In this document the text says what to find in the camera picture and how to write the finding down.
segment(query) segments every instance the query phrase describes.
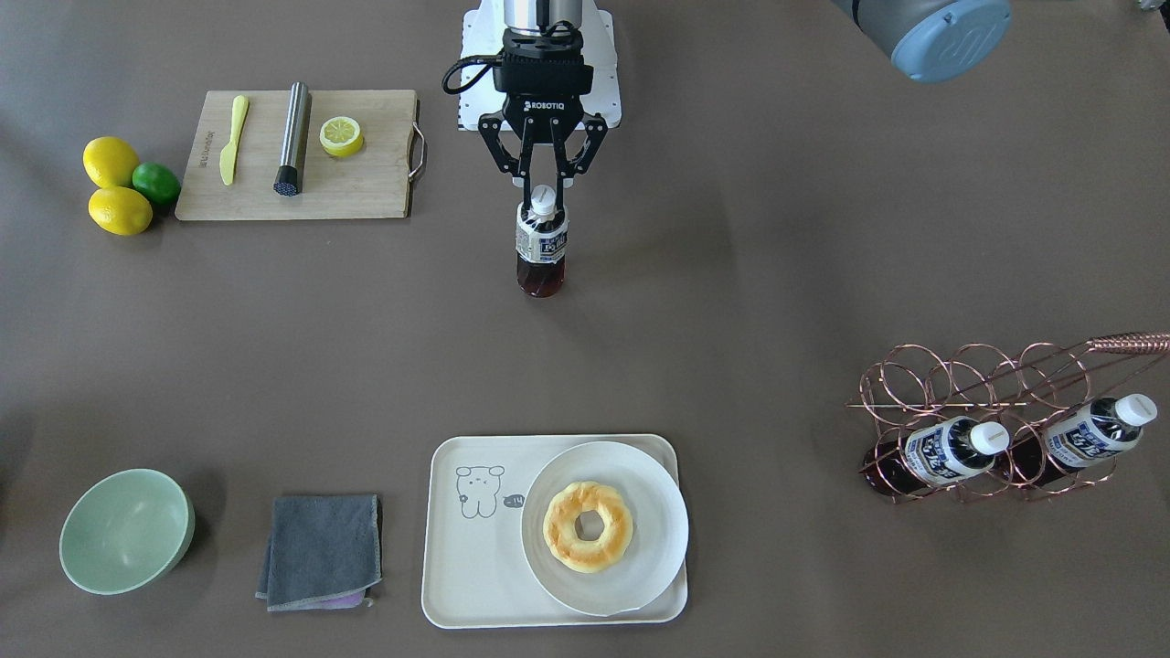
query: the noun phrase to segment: cutting board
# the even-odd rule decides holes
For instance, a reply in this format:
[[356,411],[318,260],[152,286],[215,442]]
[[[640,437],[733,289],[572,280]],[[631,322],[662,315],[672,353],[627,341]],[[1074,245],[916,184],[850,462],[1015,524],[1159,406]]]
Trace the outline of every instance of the cutting board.
[[[235,180],[220,179],[220,151],[230,137],[232,101],[249,100],[240,135]],[[309,137],[301,193],[273,191],[280,166],[289,92],[208,91],[199,116],[183,192],[180,220],[381,219],[407,217],[411,145],[418,112],[413,90],[311,91]],[[365,145],[347,158],[321,148],[321,124],[335,116],[358,122]]]

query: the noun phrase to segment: donut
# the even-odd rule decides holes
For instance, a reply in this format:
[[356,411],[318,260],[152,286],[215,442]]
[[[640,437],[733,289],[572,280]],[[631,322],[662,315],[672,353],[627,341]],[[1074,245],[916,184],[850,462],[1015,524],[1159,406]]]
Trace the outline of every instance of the donut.
[[[605,523],[601,535],[586,541],[577,535],[577,518],[597,512]],[[634,536],[634,519],[618,489],[598,482],[573,482],[552,496],[544,514],[544,543],[553,557],[573,571],[596,574],[618,563]]]

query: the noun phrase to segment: lime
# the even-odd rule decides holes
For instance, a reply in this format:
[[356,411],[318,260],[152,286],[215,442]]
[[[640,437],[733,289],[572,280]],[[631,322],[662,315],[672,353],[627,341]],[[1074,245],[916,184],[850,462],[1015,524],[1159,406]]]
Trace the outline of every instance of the lime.
[[350,117],[333,117],[321,124],[321,145],[330,156],[346,158],[362,150],[362,126]]
[[156,206],[168,206],[179,198],[179,179],[158,163],[143,163],[130,176],[135,190],[142,192]]
[[89,198],[89,217],[110,233],[133,235],[150,226],[154,210],[130,187],[103,187]]
[[138,166],[138,153],[124,140],[106,136],[85,144],[81,160],[98,187],[124,187]]

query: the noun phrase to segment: yellow knife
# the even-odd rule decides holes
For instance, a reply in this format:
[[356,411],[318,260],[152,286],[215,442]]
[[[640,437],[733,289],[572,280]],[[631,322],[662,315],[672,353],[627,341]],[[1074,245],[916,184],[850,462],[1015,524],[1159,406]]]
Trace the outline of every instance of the yellow knife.
[[223,185],[235,180],[235,152],[240,150],[240,131],[243,130],[243,117],[248,116],[248,97],[236,96],[232,101],[232,138],[220,151],[220,178]]

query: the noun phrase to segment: green bowl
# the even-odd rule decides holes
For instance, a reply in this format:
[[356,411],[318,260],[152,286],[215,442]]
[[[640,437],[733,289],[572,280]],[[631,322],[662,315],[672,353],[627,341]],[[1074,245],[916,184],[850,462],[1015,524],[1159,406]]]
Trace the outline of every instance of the green bowl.
[[160,578],[191,546],[195,513],[174,480],[133,468],[90,487],[61,529],[61,568],[92,594],[123,594]]

